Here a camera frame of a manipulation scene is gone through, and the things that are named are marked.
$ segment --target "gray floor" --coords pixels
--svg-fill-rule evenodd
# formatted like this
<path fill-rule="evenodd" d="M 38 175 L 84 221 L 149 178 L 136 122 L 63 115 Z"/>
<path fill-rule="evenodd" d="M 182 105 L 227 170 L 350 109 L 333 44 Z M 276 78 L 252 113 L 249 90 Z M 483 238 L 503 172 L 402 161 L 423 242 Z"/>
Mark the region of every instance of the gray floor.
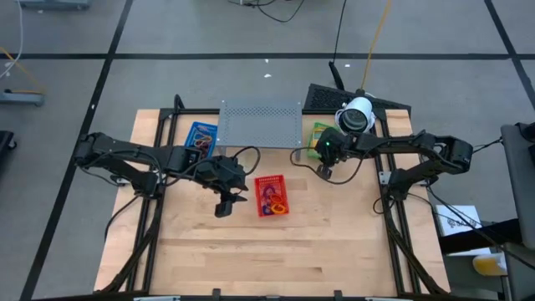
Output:
<path fill-rule="evenodd" d="M 334 46 L 342 0 L 307 0 L 295 19 L 275 23 L 256 9 L 225 0 L 135 0 L 119 53 L 321 53 Z M 106 53 L 124 0 L 95 0 L 87 12 L 24 11 L 27 53 Z M 340 52 L 366 52 L 386 1 L 350 0 Z M 531 0 L 495 0 L 519 53 L 535 53 Z M 295 1 L 266 11 L 284 18 Z M 0 19 L 17 24 L 14 3 L 0 3 Z M 16 30 L 0 31 L 0 46 L 16 52 Z M 484 2 L 394 1 L 377 44 L 380 53 L 504 54 Z M 179 93 L 190 108 L 221 99 L 304 99 L 310 83 L 334 86 L 326 59 L 115 60 L 91 131 L 128 140 L 138 109 L 171 106 Z M 356 89 L 364 60 L 337 61 L 346 89 Z M 24 60 L 47 87 L 41 108 L 0 106 L 0 129 L 19 147 L 0 181 L 0 299 L 16 299 L 28 270 L 102 68 L 102 60 Z M 535 61 L 522 61 L 535 77 Z M 0 89 L 28 88 L 14 70 Z M 413 106 L 413 127 L 481 144 L 500 125 L 532 122 L 535 114 L 510 60 L 377 60 L 366 89 Z M 454 204 L 473 204 L 488 221 L 516 216 L 503 150 L 478 153 L 471 171 L 443 176 L 436 192 Z M 90 293 L 115 190 L 77 173 L 34 297 Z"/>

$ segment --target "black floor line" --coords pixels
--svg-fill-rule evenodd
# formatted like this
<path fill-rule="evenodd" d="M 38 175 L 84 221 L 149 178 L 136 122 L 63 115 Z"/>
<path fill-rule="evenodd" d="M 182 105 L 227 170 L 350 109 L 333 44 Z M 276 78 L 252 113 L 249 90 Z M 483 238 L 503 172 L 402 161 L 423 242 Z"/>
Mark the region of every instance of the black floor line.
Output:
<path fill-rule="evenodd" d="M 485 0 L 485 4 L 487 5 L 488 12 L 491 14 L 492 21 L 494 22 L 494 25 L 500 34 L 500 38 L 502 38 L 505 49 L 512 56 L 512 64 L 517 71 L 518 78 L 520 79 L 524 90 L 526 90 L 527 97 L 529 98 L 529 101 L 531 101 L 533 108 L 535 108 L 535 90 L 533 90 L 532 81 L 529 79 L 529 76 L 527 76 L 526 70 L 522 65 L 522 61 L 517 56 L 517 51 L 515 50 L 514 46 L 512 46 L 511 39 L 503 27 L 502 20 L 498 16 L 492 0 Z"/>
<path fill-rule="evenodd" d="M 113 61 L 113 54 L 115 53 L 119 45 L 120 37 L 123 33 L 123 29 L 125 28 L 126 19 L 128 18 L 128 14 L 132 7 L 132 2 L 133 0 L 127 0 L 125 2 L 123 12 L 120 15 L 117 28 L 115 29 L 114 37 L 111 41 L 110 49 L 108 50 L 107 58 L 103 64 L 102 70 L 100 71 L 99 79 L 97 80 L 96 87 L 94 88 L 93 95 L 91 96 L 91 101 L 89 102 L 87 113 L 84 117 L 84 122 L 82 123 L 82 126 L 80 128 L 79 137 L 89 132 L 89 127 L 91 126 L 91 122 L 93 121 L 94 112 L 97 109 L 100 96 L 102 95 L 102 90 L 104 88 L 104 84 L 108 77 L 108 73 L 110 72 L 110 66 Z M 64 209 L 65 201 L 67 200 L 67 195 L 69 194 L 69 189 L 71 183 L 73 182 L 74 173 L 76 172 L 76 167 L 74 166 L 73 160 L 75 149 L 76 146 L 73 148 L 73 154 L 69 159 L 69 165 L 67 166 L 67 171 L 65 172 L 64 178 L 61 182 L 61 187 L 59 188 L 59 193 L 56 197 L 56 201 L 54 202 L 52 213 L 48 218 L 47 226 L 45 227 L 44 234 L 41 237 L 41 242 L 39 244 L 37 253 L 35 254 L 35 258 L 33 259 L 32 267 L 30 268 L 30 272 L 28 274 L 28 277 L 26 278 L 26 283 L 24 284 L 24 288 L 20 297 L 20 300 L 22 301 L 30 300 L 32 298 L 33 292 L 35 291 L 35 288 L 38 284 L 39 275 L 43 270 L 44 261 L 48 255 L 50 244 L 52 243 L 52 239 L 54 238 L 54 233 L 56 232 L 59 218 L 61 217 L 61 213 Z"/>
<path fill-rule="evenodd" d="M 326 53 L 244 53 L 244 54 L 112 54 L 112 59 L 331 59 Z M 107 59 L 109 54 L 22 54 L 21 59 Z M 337 59 L 367 59 L 368 54 L 336 54 Z M 504 60 L 535 59 L 535 54 L 373 54 L 372 59 L 399 60 Z M 0 59 L 8 59 L 0 54 Z"/>

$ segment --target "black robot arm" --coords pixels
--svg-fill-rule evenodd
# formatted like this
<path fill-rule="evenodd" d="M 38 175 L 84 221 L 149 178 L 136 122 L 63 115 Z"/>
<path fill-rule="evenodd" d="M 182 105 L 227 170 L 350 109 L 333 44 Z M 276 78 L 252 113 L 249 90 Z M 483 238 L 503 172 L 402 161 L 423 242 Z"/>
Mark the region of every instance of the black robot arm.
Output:
<path fill-rule="evenodd" d="M 194 181 L 221 195 L 221 202 L 216 205 L 216 217 L 230 215 L 232 203 L 247 200 L 231 193 L 232 188 L 248 190 L 245 171 L 236 157 L 213 156 L 202 160 L 201 152 L 192 147 L 149 147 L 93 133 L 80 138 L 74 160 L 86 171 L 100 167 L 126 179 L 135 193 L 145 198 L 157 198 L 161 188 L 169 185 L 164 176 Z M 152 166 L 156 172 L 139 171 L 126 161 Z"/>
<path fill-rule="evenodd" d="M 421 154 L 427 161 L 408 170 L 399 168 L 391 172 L 388 193 L 404 200 L 412 185 L 419 181 L 430 184 L 443 172 L 455 175 L 470 169 L 472 146 L 452 136 L 435 136 L 421 131 L 417 135 L 377 137 L 371 134 L 344 135 L 328 128 L 319 137 L 314 148 L 321 155 L 318 174 L 324 179 L 331 176 L 331 167 L 349 158 L 373 158 L 380 154 Z"/>

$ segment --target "yellow object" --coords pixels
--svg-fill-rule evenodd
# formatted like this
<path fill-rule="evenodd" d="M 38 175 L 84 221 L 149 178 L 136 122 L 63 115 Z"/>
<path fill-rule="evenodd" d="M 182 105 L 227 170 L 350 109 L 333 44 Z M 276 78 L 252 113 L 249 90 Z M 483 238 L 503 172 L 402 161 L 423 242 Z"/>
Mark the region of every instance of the yellow object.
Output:
<path fill-rule="evenodd" d="M 507 265 L 503 253 L 476 256 L 472 260 L 476 271 L 483 276 L 506 276 Z"/>
<path fill-rule="evenodd" d="M 381 20 L 379 21 L 379 26 L 377 27 L 377 30 L 375 31 L 374 41 L 371 43 L 371 46 L 369 47 L 368 59 L 366 60 L 366 67 L 364 68 L 364 76 L 362 77 L 362 84 L 360 85 L 361 89 L 364 89 L 364 84 L 366 83 L 366 75 L 368 74 L 369 62 L 371 60 L 371 54 L 374 52 L 375 44 L 377 43 L 377 39 L 379 38 L 379 33 L 381 32 L 381 29 L 383 28 L 386 15 L 388 15 L 388 13 L 390 12 L 391 6 L 392 6 L 392 0 L 388 0 L 385 6 L 385 10 L 383 11 L 383 16 L 381 17 Z"/>
<path fill-rule="evenodd" d="M 39 88 L 39 91 L 33 91 L 33 90 L 14 90 L 12 91 L 13 93 L 31 93 L 31 94 L 44 94 L 45 92 L 45 88 L 44 86 L 42 86 L 34 77 L 33 75 L 27 71 L 19 62 L 17 62 L 12 56 L 11 54 L 9 54 L 8 51 L 6 51 L 6 49 L 4 49 L 4 47 L 0 47 L 0 50 L 2 50 L 2 52 L 4 54 L 6 54 L 6 56 L 15 64 L 15 66 L 17 66 L 21 71 L 23 71 L 24 74 L 26 74 L 26 76 L 30 79 L 30 81 L 33 82 L 33 84 L 35 84 L 38 88 Z"/>

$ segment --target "perforated metal cover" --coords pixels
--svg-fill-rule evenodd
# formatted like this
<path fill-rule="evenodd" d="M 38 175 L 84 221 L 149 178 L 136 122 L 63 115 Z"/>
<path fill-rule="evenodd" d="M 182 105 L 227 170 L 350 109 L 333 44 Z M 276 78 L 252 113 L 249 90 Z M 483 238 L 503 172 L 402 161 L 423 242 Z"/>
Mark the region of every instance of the perforated metal cover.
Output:
<path fill-rule="evenodd" d="M 216 145 L 300 147 L 302 127 L 301 102 L 223 100 Z"/>

